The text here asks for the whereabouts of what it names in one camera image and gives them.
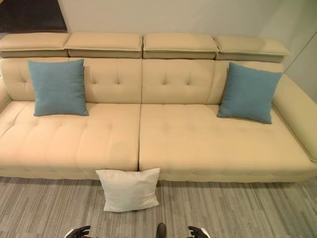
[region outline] white pillow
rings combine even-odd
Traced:
[[[160,168],[142,172],[96,170],[104,188],[104,211],[125,212],[158,206],[155,189]]]

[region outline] sofa armrest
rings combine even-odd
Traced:
[[[286,74],[276,88],[273,106],[297,139],[317,162],[317,105]]]
[[[5,88],[4,81],[0,77],[0,112],[5,109],[5,107],[9,104],[9,102],[11,102],[11,100],[12,99]]]

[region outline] sofa base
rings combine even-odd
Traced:
[[[161,173],[159,180],[167,181],[192,181],[192,182],[300,182],[314,177],[315,175],[176,175]]]
[[[300,182],[314,177],[305,175],[198,175],[161,173],[159,180],[191,181],[191,182]],[[99,180],[95,172],[31,172],[31,171],[0,171],[0,177],[27,179],[93,179]]]
[[[0,177],[26,179],[94,179],[99,180],[95,172],[33,172],[0,170]]]

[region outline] floor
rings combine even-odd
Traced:
[[[95,180],[0,177],[0,238],[63,238],[91,225],[92,237],[154,238],[160,222],[168,238],[185,238],[188,225],[211,238],[316,238],[317,177],[300,183],[160,181],[160,206],[104,212]]]

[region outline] beige sofa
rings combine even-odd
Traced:
[[[288,51],[252,37],[33,33],[0,41],[0,176],[294,182],[317,175],[317,106],[287,75],[272,124],[217,118],[229,61],[282,72]],[[27,60],[84,58],[88,117],[35,117]]]

